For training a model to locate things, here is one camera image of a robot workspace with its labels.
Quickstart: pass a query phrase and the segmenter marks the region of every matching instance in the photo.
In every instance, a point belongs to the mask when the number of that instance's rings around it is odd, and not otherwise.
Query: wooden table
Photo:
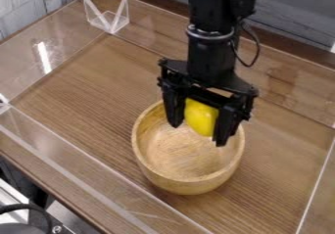
[[[117,1],[94,0],[99,8]],[[181,58],[184,39],[174,37],[184,30],[182,19],[169,21],[166,16],[160,19],[150,47]],[[126,27],[133,36],[148,41],[140,28],[138,23]],[[246,39],[240,47],[240,54],[250,57],[253,48]],[[184,197],[150,185],[130,148],[134,119],[157,100],[160,57],[154,51],[103,34],[13,101],[27,116],[83,150],[81,155],[46,142],[34,128],[21,132],[39,146],[46,146],[46,155],[69,171],[70,177],[3,134],[0,134],[1,156],[101,232],[142,233],[132,227],[121,229],[115,225],[118,216],[97,195],[73,182],[79,179],[99,195],[111,197],[109,185],[114,181],[105,172],[109,166],[213,233],[294,233],[333,139],[333,70],[268,46],[262,47],[252,70],[237,67],[240,76],[261,92],[253,118],[244,124],[245,153],[240,167],[216,191]],[[153,224],[164,229],[162,221]],[[324,215],[317,233],[324,233],[321,228],[328,226],[330,219]]]

